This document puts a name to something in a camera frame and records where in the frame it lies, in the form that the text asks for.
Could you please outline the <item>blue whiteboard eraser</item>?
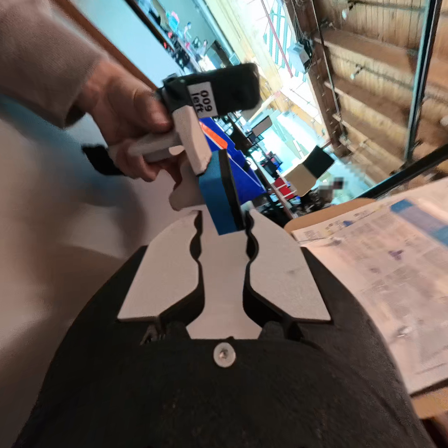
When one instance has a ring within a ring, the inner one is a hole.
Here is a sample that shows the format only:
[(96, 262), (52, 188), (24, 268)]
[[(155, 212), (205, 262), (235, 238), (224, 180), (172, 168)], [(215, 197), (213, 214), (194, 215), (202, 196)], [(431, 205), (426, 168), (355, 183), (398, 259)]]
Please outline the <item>blue whiteboard eraser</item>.
[(245, 221), (225, 149), (212, 152), (206, 171), (199, 176), (199, 189), (219, 235), (244, 230)]

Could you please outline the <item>person's left forearm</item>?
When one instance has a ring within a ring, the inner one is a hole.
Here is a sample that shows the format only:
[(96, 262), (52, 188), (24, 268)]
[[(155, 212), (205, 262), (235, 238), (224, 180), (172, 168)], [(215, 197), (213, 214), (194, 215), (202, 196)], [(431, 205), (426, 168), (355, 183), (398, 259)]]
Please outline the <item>person's left forearm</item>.
[(0, 2), (0, 91), (59, 128), (105, 54), (53, 17), (48, 1)]

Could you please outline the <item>grey desk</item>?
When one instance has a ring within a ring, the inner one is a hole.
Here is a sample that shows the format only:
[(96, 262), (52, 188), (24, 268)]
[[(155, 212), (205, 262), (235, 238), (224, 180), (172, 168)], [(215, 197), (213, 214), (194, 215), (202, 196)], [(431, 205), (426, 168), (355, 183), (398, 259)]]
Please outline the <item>grey desk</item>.
[[(1, 97), (1, 447), (263, 447), (247, 234), (154, 182), (98, 173), (92, 118), (59, 129)], [(189, 325), (117, 319), (150, 242), (203, 215), (205, 305)]]

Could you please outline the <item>black metal frame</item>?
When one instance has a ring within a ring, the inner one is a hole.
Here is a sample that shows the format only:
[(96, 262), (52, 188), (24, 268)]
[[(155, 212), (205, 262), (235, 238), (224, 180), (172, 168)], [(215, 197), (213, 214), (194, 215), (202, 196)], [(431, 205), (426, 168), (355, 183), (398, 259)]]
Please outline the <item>black metal frame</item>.
[(447, 161), (447, 143), (434, 149), (421, 159), (413, 161), (414, 150), (417, 147), (417, 130), (420, 123), (422, 104), (425, 97), (427, 78), (433, 54), (435, 35), (440, 19), (441, 6), (441, 0), (430, 0), (425, 7), (408, 119), (405, 162), (398, 172), (360, 194), (357, 199), (378, 199), (394, 188), (413, 180), (419, 175), (422, 175)]

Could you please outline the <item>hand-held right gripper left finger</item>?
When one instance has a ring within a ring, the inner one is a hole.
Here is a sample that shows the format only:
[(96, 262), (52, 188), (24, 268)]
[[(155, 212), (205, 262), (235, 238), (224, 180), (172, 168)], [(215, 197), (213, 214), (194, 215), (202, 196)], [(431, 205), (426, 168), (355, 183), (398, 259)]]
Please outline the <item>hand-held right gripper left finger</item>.
[(150, 242), (117, 315), (119, 321), (187, 326), (202, 313), (202, 232), (202, 212), (193, 210)]

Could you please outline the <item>person's left hand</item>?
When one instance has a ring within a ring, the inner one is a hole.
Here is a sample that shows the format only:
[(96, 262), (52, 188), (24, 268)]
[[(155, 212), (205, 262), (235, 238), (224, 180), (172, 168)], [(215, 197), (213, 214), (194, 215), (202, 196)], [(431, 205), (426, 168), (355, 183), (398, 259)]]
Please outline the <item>person's left hand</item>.
[(83, 85), (76, 100), (92, 116), (112, 150), (114, 165), (127, 177), (152, 182), (164, 170), (175, 182), (182, 182), (182, 156), (148, 163), (142, 156), (129, 155), (137, 140), (152, 133), (168, 133), (173, 122), (151, 88), (120, 65), (101, 59)]

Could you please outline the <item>blue plastic bin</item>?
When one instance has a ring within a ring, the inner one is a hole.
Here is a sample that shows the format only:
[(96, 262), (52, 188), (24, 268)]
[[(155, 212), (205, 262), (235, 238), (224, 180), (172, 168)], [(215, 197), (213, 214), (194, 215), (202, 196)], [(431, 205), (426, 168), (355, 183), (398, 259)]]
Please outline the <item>blue plastic bin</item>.
[[(240, 204), (248, 201), (253, 201), (260, 195), (266, 192), (265, 187), (261, 184), (254, 170), (250, 167), (243, 152), (236, 148), (235, 143), (229, 136), (221, 129), (216, 122), (210, 118), (199, 119), (210, 129), (220, 134), (222, 138), (227, 141), (227, 155), (231, 167), (231, 173), (238, 193)], [(212, 152), (221, 150), (215, 143), (213, 143), (206, 135), (206, 140)]]

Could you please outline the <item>orange item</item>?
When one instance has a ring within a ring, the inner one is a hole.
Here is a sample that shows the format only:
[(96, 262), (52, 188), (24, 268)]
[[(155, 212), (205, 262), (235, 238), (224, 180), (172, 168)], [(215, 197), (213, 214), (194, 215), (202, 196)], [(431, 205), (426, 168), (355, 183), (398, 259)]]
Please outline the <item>orange item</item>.
[(227, 149), (228, 143), (227, 141), (221, 137), (220, 134), (216, 133), (212, 129), (210, 129), (207, 125), (205, 125), (203, 122), (199, 122), (202, 131), (204, 134), (213, 142), (215, 143), (220, 149)]

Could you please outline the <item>tan and black panel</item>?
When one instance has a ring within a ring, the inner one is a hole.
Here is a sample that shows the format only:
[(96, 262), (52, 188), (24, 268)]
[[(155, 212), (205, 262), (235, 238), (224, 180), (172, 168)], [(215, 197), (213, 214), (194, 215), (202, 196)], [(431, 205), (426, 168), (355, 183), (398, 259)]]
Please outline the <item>tan and black panel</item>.
[(335, 159), (319, 146), (298, 165), (284, 172), (283, 177), (294, 188), (300, 198), (307, 194), (317, 180), (334, 164)]

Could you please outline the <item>red plastic bin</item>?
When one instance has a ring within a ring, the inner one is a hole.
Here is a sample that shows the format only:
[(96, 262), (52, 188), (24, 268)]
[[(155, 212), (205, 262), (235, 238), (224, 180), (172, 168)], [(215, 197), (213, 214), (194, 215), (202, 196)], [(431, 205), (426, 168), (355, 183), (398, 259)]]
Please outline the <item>red plastic bin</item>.
[(291, 185), (282, 176), (278, 176), (274, 180), (273, 186), (285, 200), (293, 199), (296, 196), (295, 191), (291, 189)]

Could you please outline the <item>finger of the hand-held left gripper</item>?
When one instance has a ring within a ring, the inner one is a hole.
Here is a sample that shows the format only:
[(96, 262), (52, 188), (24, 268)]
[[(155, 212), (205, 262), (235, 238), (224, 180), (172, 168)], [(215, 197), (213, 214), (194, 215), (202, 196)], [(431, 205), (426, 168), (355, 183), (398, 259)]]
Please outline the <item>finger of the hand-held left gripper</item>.
[(169, 204), (175, 211), (206, 204), (200, 190), (199, 176), (192, 170), (181, 170), (181, 181), (171, 192)]
[(173, 123), (194, 174), (202, 175), (210, 164), (211, 150), (194, 108), (185, 105), (176, 109)]

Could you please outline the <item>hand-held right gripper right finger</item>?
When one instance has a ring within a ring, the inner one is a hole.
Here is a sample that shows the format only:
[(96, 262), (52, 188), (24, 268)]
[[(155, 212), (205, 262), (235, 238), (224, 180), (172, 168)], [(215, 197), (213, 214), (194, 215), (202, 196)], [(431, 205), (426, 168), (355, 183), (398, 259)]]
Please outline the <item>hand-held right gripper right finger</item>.
[(256, 210), (246, 214), (244, 311), (254, 322), (330, 322), (301, 247)]

